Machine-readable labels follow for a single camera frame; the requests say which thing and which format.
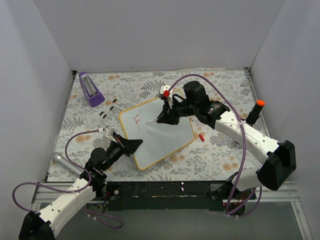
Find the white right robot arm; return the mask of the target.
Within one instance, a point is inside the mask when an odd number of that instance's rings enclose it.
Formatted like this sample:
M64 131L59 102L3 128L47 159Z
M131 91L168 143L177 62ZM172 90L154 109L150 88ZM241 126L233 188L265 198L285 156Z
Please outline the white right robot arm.
M158 124L178 125L181 117L195 116L201 123L227 135L242 147L246 147L259 162L257 168L239 170L212 192L216 199L237 199L244 192L257 187L278 190L296 170L295 146L285 140L270 138L244 121L220 101L211 100L198 81L183 86L185 96L174 94L170 86L159 90L164 101L162 111L156 119Z

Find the yellow framed whiteboard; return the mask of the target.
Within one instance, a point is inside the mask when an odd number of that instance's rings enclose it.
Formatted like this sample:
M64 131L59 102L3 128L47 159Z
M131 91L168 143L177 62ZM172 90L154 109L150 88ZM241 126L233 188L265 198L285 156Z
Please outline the yellow framed whiteboard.
M157 97L119 113L126 138L143 140L133 154L137 168L141 171L191 144L196 138L189 117L182 117L178 125L147 122L160 114L163 104Z

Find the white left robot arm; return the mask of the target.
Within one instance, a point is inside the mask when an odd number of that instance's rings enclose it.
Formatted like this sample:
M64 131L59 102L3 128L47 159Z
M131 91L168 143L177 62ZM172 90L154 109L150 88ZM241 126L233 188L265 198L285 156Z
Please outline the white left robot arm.
M65 224L92 200L101 200L107 195L105 171L122 156L132 156L142 139L126 139L112 133L107 149L95 148L82 173L68 190L60 190L61 195L47 207L28 210L24 217L18 238L20 240L54 240Z

